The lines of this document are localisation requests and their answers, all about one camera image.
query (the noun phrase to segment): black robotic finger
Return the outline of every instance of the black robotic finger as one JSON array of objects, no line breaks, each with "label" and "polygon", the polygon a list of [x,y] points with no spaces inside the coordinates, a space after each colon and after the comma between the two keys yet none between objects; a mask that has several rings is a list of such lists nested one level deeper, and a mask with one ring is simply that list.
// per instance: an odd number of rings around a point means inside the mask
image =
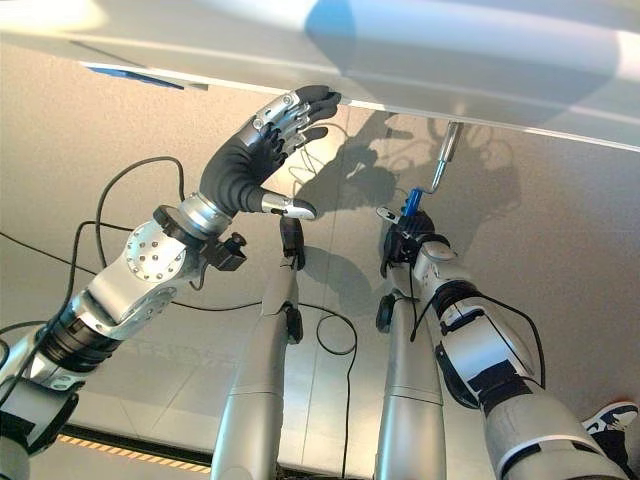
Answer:
[{"label": "black robotic finger", "polygon": [[306,145],[307,143],[314,140],[324,138],[327,136],[327,133],[329,133],[329,129],[327,127],[315,127],[305,130],[304,132],[302,132],[302,135],[304,135],[305,138],[305,141],[304,143],[302,143],[302,145]]},{"label": "black robotic finger", "polygon": [[336,113],[338,113],[338,106],[336,103],[330,103],[319,110],[309,111],[307,114],[309,116],[309,123],[317,122],[318,120],[325,120],[327,118],[333,117]]},{"label": "black robotic finger", "polygon": [[313,103],[322,100],[329,95],[329,87],[326,85],[307,85],[296,90],[296,95],[301,103]]}]

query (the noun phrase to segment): black cable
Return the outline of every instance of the black cable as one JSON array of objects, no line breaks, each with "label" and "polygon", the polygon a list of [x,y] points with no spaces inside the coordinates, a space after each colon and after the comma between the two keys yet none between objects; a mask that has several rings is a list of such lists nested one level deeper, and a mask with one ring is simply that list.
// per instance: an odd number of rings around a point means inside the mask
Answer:
[{"label": "black cable", "polygon": [[233,310],[241,310],[243,308],[253,307],[255,305],[260,305],[262,302],[250,302],[243,303],[242,305],[234,305],[233,307],[198,307],[196,305],[189,305],[187,303],[181,302],[171,302],[174,305],[178,305],[179,307],[190,308],[191,310],[198,310],[200,312],[231,312]]},{"label": "black cable", "polygon": [[34,320],[33,322],[14,323],[13,325],[9,325],[8,327],[0,328],[0,335],[4,335],[5,333],[10,332],[11,330],[17,330],[18,328],[33,327],[34,325],[44,325],[45,323],[47,322],[42,320]]},{"label": "black cable", "polygon": [[495,303],[496,305],[502,308],[505,308],[517,315],[520,315],[522,318],[524,318],[527,321],[527,323],[529,323],[529,326],[531,327],[531,331],[533,332],[533,337],[536,340],[536,348],[538,349],[538,361],[540,362],[540,386],[543,389],[546,388],[547,367],[546,367],[546,362],[544,360],[544,349],[542,348],[542,340],[540,339],[540,332],[538,332],[538,327],[536,326],[533,319],[526,313],[518,310],[517,308],[512,307],[511,305],[507,305],[506,303],[501,302],[500,300],[496,300],[495,298],[485,295],[484,293],[481,293],[477,296],[482,297],[486,300],[489,300],[491,303]]},{"label": "black cable", "polygon": [[[311,308],[316,308],[318,310],[322,310],[326,313],[328,313],[329,315],[326,315],[324,317],[322,317],[319,321],[318,321],[318,325],[316,326],[316,339],[318,341],[318,343],[320,344],[320,346],[328,353],[332,354],[332,355],[348,355],[351,352],[353,352],[353,357],[351,358],[351,363],[349,364],[349,368],[347,369],[347,404],[346,404],[346,410],[345,410],[345,422],[344,422],[344,450],[342,452],[342,478],[345,478],[345,471],[347,468],[347,452],[349,449],[349,409],[351,406],[351,370],[353,369],[353,364],[356,361],[356,356],[358,355],[358,333],[356,332],[356,328],[354,327],[353,323],[351,322],[351,320],[349,320],[347,317],[340,315],[339,313],[336,313],[328,308],[325,307],[321,307],[319,305],[312,305],[309,303],[302,303],[300,302],[299,305],[302,305],[304,307],[311,307]],[[324,322],[325,320],[327,320],[328,318],[332,318],[332,317],[338,317],[340,318],[343,322],[345,322],[347,324],[347,326],[351,329],[351,331],[353,332],[353,345],[348,348],[347,350],[342,350],[342,351],[338,351],[338,350],[333,350],[329,347],[327,347],[324,342],[322,341],[322,339],[320,338],[320,326],[322,325],[322,322]]]},{"label": "black cable", "polygon": [[[121,227],[119,225],[112,225],[110,223],[105,223],[105,222],[102,222],[101,226],[108,227],[108,228],[115,228],[117,230],[126,230],[126,231],[131,231],[132,230],[130,228]],[[36,248],[36,247],[34,247],[32,245],[29,245],[28,243],[25,243],[25,242],[22,242],[20,240],[17,240],[14,237],[12,237],[11,235],[7,235],[7,234],[5,234],[3,232],[0,232],[0,235],[5,237],[8,240],[11,240],[12,242],[15,242],[16,244],[20,245],[21,247],[28,248],[29,250],[32,250],[34,252],[40,253],[42,255],[45,255],[45,256],[47,256],[49,258],[57,260],[58,262],[64,263],[66,265],[71,265],[71,262],[69,260],[65,260],[64,258],[57,257],[56,255],[53,255],[53,254],[51,254],[51,253],[49,253],[49,252],[47,252],[45,250],[41,250],[41,249]],[[88,269],[86,267],[82,267],[80,265],[76,265],[76,268],[78,270],[82,270],[83,272],[90,273],[91,275],[97,275],[96,272],[94,272],[93,270],[90,270],[90,269]],[[220,308],[199,307],[199,306],[196,306],[196,305],[189,305],[187,303],[181,303],[181,302],[175,302],[175,301],[171,302],[171,303],[173,303],[174,305],[178,305],[180,307],[190,308],[192,310],[199,310],[199,311],[202,311],[202,312],[230,312],[230,311],[233,311],[233,310],[239,310],[241,308],[247,308],[247,307],[253,307],[254,305],[260,305],[262,302],[251,302],[251,303],[245,303],[245,304],[242,304],[242,305],[234,305],[232,307],[220,307]]]},{"label": "black cable", "polygon": [[[102,226],[103,226],[103,227],[114,228],[114,229],[116,229],[116,230],[128,231],[128,232],[130,232],[130,231],[132,231],[132,230],[133,230],[133,229],[131,229],[131,228],[121,227],[120,225],[113,225],[113,224],[111,224],[111,223],[104,223],[104,222],[102,223]],[[42,255],[45,255],[45,256],[47,256],[47,257],[49,257],[49,258],[52,258],[53,260],[58,260],[59,262],[66,263],[67,265],[69,265],[69,261],[68,261],[68,260],[65,260],[64,258],[60,258],[60,257],[58,257],[58,256],[56,256],[56,255],[54,255],[54,254],[52,254],[52,253],[49,253],[49,252],[47,252],[47,251],[45,251],[45,250],[41,250],[41,249],[39,249],[39,248],[37,248],[37,247],[34,247],[34,246],[32,246],[32,245],[29,245],[28,243],[21,242],[20,240],[18,240],[18,239],[17,239],[17,238],[15,238],[15,237],[12,237],[12,236],[11,236],[11,235],[9,235],[9,234],[6,234],[6,233],[4,233],[4,232],[0,232],[0,236],[2,236],[2,237],[4,237],[4,238],[6,238],[7,240],[11,240],[12,242],[14,242],[14,243],[16,243],[16,244],[20,245],[21,247],[28,248],[29,250],[33,250],[34,252],[40,253],[40,254],[42,254]],[[80,265],[76,265],[76,268],[77,268],[78,270],[82,270],[83,272],[86,272],[86,273],[91,273],[91,274],[93,274],[93,275],[95,275],[95,274],[96,274],[95,272],[93,272],[93,271],[89,270],[88,268],[81,267]]]},{"label": "black cable", "polygon": [[85,222],[82,222],[80,225],[78,225],[78,228],[76,228],[76,234],[73,239],[73,250],[71,254],[71,262],[69,262],[70,264],[69,278],[67,281],[67,290],[64,294],[64,300],[62,301],[62,304],[60,305],[60,308],[55,313],[55,315],[51,317],[51,319],[47,322],[47,325],[44,327],[44,330],[40,334],[40,338],[38,339],[36,344],[33,346],[31,351],[27,355],[27,357],[22,362],[22,365],[20,366],[17,374],[13,377],[13,380],[11,381],[9,388],[6,390],[6,392],[2,396],[2,399],[0,399],[0,407],[4,405],[4,403],[7,401],[7,399],[13,392],[13,390],[16,388],[16,385],[20,381],[20,378],[22,378],[24,371],[27,369],[27,367],[31,364],[31,362],[35,358],[36,353],[38,352],[38,349],[42,345],[42,342],[44,342],[45,338],[47,338],[47,334],[51,332],[51,330],[53,330],[53,328],[56,326],[56,324],[60,320],[62,313],[67,308],[67,304],[69,303],[69,300],[71,300],[71,295],[73,294],[73,285],[75,283],[75,278],[76,278],[76,261],[78,260],[78,247],[80,245],[80,235],[82,234],[82,230],[84,229],[84,227],[86,227],[87,225],[93,225],[94,223],[95,223],[94,221],[85,221]]},{"label": "black cable", "polygon": [[434,297],[431,297],[431,299],[429,300],[427,305],[422,309],[422,313],[420,314],[420,317],[418,318],[418,321],[414,322],[414,324],[413,324],[413,330],[411,331],[411,336],[409,337],[409,341],[411,343],[413,343],[414,340],[416,339],[416,334],[418,333],[418,327],[422,323],[422,319],[426,315],[427,310],[429,310],[429,307],[431,306],[431,302],[433,302],[433,298]]},{"label": "black cable", "polygon": [[98,208],[96,209],[96,220],[95,220],[96,245],[98,247],[98,256],[100,257],[100,264],[102,265],[102,268],[105,268],[107,266],[107,259],[104,256],[104,248],[102,246],[100,220],[102,219],[102,208],[104,207],[104,202],[107,199],[107,194],[109,193],[109,190],[111,190],[111,188],[118,182],[118,180],[120,180],[130,171],[135,170],[136,168],[141,167],[143,165],[147,165],[149,163],[156,163],[156,162],[173,162],[176,164],[176,166],[178,167],[178,195],[180,196],[181,201],[184,200],[184,170],[182,168],[182,164],[180,163],[180,160],[176,158],[173,158],[173,157],[147,158],[145,160],[140,160],[139,162],[132,163],[124,170],[121,170],[115,177],[111,179],[111,181],[109,181],[109,183],[107,183],[107,186],[104,187],[104,190],[102,190],[102,193],[100,194],[100,199],[98,200]]},{"label": "black cable", "polygon": [[411,306],[413,307],[413,331],[418,330],[418,312],[416,311],[416,300],[413,294],[413,267],[409,264],[409,293],[411,295]]},{"label": "black cable", "polygon": [[208,266],[207,263],[202,265],[202,269],[200,270],[200,283],[198,284],[197,287],[195,283],[191,281],[189,282],[189,285],[191,286],[191,288],[193,288],[196,292],[199,292],[200,290],[202,290],[202,287],[204,287],[204,275],[207,272],[207,266]]},{"label": "black cable", "polygon": [[7,362],[7,359],[9,358],[9,345],[7,345],[7,342],[5,342],[4,340],[2,340],[0,338],[0,345],[2,345],[2,361],[0,361],[0,370],[2,370],[2,367],[4,367],[4,364]]}]

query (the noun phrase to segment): sneaker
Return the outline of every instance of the sneaker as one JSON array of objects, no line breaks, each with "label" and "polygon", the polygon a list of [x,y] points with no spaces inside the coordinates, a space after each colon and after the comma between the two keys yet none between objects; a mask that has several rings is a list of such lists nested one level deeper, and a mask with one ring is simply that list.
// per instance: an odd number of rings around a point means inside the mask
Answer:
[{"label": "sneaker", "polygon": [[624,430],[638,416],[638,405],[633,402],[615,402],[600,409],[593,417],[582,422],[589,435],[605,430]]}]

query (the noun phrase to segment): silver robot arm segment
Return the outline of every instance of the silver robot arm segment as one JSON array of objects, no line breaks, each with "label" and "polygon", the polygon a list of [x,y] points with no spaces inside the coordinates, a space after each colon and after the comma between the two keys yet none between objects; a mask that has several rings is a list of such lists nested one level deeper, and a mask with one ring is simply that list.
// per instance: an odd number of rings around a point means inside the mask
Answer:
[{"label": "silver robot arm segment", "polygon": [[282,218],[283,257],[269,278],[262,311],[241,357],[222,414],[212,480],[275,478],[284,408],[287,345],[302,340],[297,271],[304,239],[297,219]]},{"label": "silver robot arm segment", "polygon": [[575,416],[536,381],[525,343],[484,299],[446,239],[425,241],[414,268],[439,319],[435,347],[447,388],[481,408],[499,479],[624,479]]},{"label": "silver robot arm segment", "polygon": [[[242,263],[244,257],[233,241],[217,239],[230,219],[197,194],[179,209],[161,207],[155,216],[160,222],[136,228],[122,254],[72,298],[60,318],[28,333],[10,349],[0,370],[0,398],[40,342],[0,406],[0,473],[6,477],[28,478],[28,464],[20,462],[18,469],[15,459],[50,445],[73,412],[76,392],[87,377],[161,313],[181,286],[199,277],[206,264],[229,269]],[[5,452],[16,445],[23,454],[12,454],[9,460]]]}]

